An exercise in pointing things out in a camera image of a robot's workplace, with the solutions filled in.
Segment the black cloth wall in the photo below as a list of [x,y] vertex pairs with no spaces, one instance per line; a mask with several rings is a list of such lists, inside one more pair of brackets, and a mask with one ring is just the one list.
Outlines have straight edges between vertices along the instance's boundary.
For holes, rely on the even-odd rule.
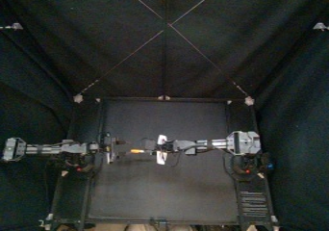
[[284,230],[329,230],[329,34],[305,39],[259,99],[264,145]]
[[[0,8],[0,24],[13,25],[15,17],[3,3]],[[65,139],[73,108],[69,97],[30,34],[0,31],[0,147],[11,137],[30,143]],[[46,163],[25,159],[19,164],[0,164],[0,230],[38,230],[54,187],[54,171]]]

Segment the support wire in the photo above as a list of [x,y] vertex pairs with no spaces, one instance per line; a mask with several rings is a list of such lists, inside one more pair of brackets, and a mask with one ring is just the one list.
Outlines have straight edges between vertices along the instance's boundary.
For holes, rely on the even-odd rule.
[[205,55],[205,53],[198,49],[198,47],[193,44],[193,42],[188,39],[188,37],[181,33],[181,31],[173,26],[173,24],[169,24],[169,26],[173,28],[173,30],[180,34],[180,36],[185,39],[185,41],[190,44],[190,46],[196,49],[196,51],[202,55],[202,57],[209,61],[209,63],[216,67],[225,78],[233,83],[236,88],[245,94],[245,96],[249,96],[248,92],[243,89],[243,87],[237,84],[237,82],[233,80],[233,78],[223,71],[221,67],[212,61],[212,59]]
[[164,33],[164,30],[160,31],[148,42],[145,42],[138,49],[102,75],[82,91],[85,93],[105,77],[149,45],[149,43]]

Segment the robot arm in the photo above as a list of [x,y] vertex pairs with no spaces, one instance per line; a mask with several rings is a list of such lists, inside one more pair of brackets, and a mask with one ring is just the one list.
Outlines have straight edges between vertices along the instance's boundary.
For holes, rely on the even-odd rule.
[[184,152],[196,155],[198,152],[221,149],[233,155],[256,155],[261,150],[260,136],[255,132],[235,132],[224,140],[202,141],[168,141],[160,136],[156,150],[168,153]]
[[65,140],[57,144],[27,144],[22,138],[10,138],[6,142],[3,161],[17,162],[26,155],[57,155],[63,152],[87,154],[98,150],[99,144],[97,142],[79,144],[75,141]]

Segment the metal rod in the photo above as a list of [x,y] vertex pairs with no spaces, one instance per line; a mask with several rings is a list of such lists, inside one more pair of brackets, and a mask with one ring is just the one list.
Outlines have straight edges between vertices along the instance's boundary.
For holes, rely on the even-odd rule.
[[198,8],[200,5],[201,5],[205,1],[208,1],[208,0],[201,0],[200,3],[197,3],[197,5],[194,5],[194,6],[190,8],[190,10],[189,10],[186,13],[184,13],[182,16],[172,23],[172,25],[177,24],[177,23],[180,22],[180,20],[181,20],[184,17],[186,17],[188,14],[189,14],[193,10],[196,10],[196,8]]
[[209,61],[209,63],[213,65],[214,68],[220,70],[225,78],[232,82],[232,84],[236,86],[236,88],[244,93],[245,96],[249,96],[248,92],[243,89],[243,87],[237,84],[237,82],[233,80],[233,78],[223,71],[221,67],[212,61],[212,59],[205,55],[205,53],[200,50],[200,48],[193,44],[193,42],[188,39],[188,37],[181,33],[181,31],[173,26],[173,24],[169,24],[169,26],[173,28],[173,30],[180,34],[180,36],[185,39],[185,41],[190,44],[190,46],[196,49],[196,51],[202,55],[202,57]]
[[244,98],[188,98],[188,97],[172,97],[170,100],[158,99],[158,97],[121,97],[121,96],[85,96],[85,99],[106,99],[114,101],[146,101],[146,102],[196,102],[196,103],[217,103],[217,102],[245,102]]
[[148,44],[164,33],[164,30],[160,31],[148,42],[145,42],[138,49],[105,73],[103,76],[101,76],[82,91],[81,93],[85,93],[101,80],[105,79],[105,77],[148,46]]

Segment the metal frame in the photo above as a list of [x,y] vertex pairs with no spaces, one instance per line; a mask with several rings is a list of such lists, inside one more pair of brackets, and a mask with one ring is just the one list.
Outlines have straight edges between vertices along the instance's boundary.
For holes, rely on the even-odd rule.
[[[105,98],[106,100],[122,100],[122,101],[160,101],[164,102],[164,100],[157,100],[154,98],[128,98],[128,97],[108,97]],[[228,134],[232,132],[232,111],[231,111],[231,105],[228,101],[232,101],[231,99],[216,99],[216,98],[174,98],[168,102],[227,102],[225,104],[225,113],[227,113],[227,125],[228,125]],[[257,127],[257,118],[256,118],[256,112],[253,106],[249,108],[249,113],[252,117],[252,122],[253,122],[253,129],[257,132],[259,127]],[[99,112],[98,112],[98,119],[99,119],[99,133],[103,132],[103,126],[105,126],[105,101],[102,100],[102,103],[99,105]],[[200,220],[190,220],[190,221],[172,221],[172,220],[164,220],[164,219],[129,219],[129,218],[89,218],[87,213],[89,213],[89,206],[90,206],[90,194],[91,194],[91,188],[94,185],[94,173],[91,172],[87,177],[86,177],[86,184],[85,184],[85,194],[83,194],[83,200],[82,200],[82,214],[79,219],[57,219],[54,224],[59,225],[61,223],[75,223],[78,230],[83,231],[83,226],[86,223],[128,223],[128,224],[146,224],[152,223],[156,225],[160,225],[164,221],[166,221],[168,224],[200,224],[200,225],[241,225],[244,228],[244,231],[248,230],[248,225],[244,223],[243,218],[237,218],[236,222],[217,222],[217,221],[200,221]],[[57,210],[57,202],[62,194],[62,184],[63,180],[62,177],[59,176],[58,179],[58,185],[57,185],[57,190],[55,190],[55,196],[54,196],[54,201],[53,201],[53,207],[51,207],[51,212],[54,213],[54,218],[55,216],[55,210]],[[240,197],[240,183],[236,181],[236,193],[237,193],[237,199],[241,199]],[[272,203],[272,197],[271,197],[271,191],[269,191],[269,183],[268,179],[265,179],[265,194],[268,196],[268,205],[269,205],[269,211],[271,215],[273,215],[273,203]]]

